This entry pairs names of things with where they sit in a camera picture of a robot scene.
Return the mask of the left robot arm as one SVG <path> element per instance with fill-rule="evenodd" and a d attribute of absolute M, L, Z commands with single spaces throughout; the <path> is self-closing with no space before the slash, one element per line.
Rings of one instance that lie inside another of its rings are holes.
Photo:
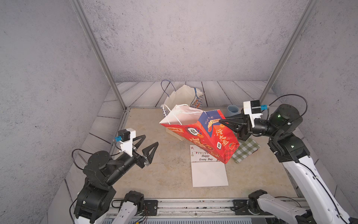
<path fill-rule="evenodd" d="M 123 150 L 116 153 L 116 159 L 107 151 L 90 155 L 87 165 L 81 169 L 85 174 L 84 186 L 69 208 L 72 223 L 102 223 L 116 194 L 114 184 L 133 166 L 144 168 L 153 162 L 158 142 L 145 147 L 141 154 L 137 153 L 145 138 L 145 135 L 141 135 L 130 140 L 131 155 Z"/>

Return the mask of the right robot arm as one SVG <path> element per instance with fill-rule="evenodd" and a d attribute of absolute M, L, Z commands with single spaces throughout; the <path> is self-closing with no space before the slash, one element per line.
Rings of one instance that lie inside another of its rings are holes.
<path fill-rule="evenodd" d="M 288 104 L 280 105 L 269 119 L 261 119 L 259 101 L 244 102 L 241 114 L 221 119 L 240 141 L 251 135 L 268 137 L 268 146 L 291 175 L 309 206 L 295 207 L 271 196 L 264 190 L 251 193 L 247 209 L 253 215 L 269 213 L 287 224 L 356 224 L 338 203 L 317 171 L 304 142 L 293 134 L 302 123 L 299 111 Z"/>

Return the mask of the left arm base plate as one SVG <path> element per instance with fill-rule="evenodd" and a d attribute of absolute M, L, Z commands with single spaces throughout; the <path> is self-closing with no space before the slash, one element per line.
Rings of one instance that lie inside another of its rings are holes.
<path fill-rule="evenodd" d="M 140 215 L 157 216 L 158 200 L 144 200 L 143 210 Z"/>

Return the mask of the red and white paper bag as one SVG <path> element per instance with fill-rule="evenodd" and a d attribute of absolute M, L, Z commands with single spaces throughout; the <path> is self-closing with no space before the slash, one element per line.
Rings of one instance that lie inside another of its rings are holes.
<path fill-rule="evenodd" d="M 160 124 L 226 164 L 240 144 L 221 119 L 225 117 L 220 110 L 203 111 L 182 104 L 165 112 Z"/>

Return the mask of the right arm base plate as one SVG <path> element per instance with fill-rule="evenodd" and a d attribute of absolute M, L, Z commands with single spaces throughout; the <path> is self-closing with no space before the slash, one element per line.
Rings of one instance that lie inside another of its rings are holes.
<path fill-rule="evenodd" d="M 237 199 L 233 200 L 233 206 L 230 208 L 231 211 L 235 213 L 235 215 L 249 215 L 249 205 L 248 200 Z"/>

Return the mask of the white happy every day bag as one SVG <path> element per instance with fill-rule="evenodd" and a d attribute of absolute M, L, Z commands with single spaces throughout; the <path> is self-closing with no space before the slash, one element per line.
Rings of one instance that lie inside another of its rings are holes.
<path fill-rule="evenodd" d="M 196 145 L 190 145 L 190 158 L 194 188 L 228 186 L 224 163 Z"/>

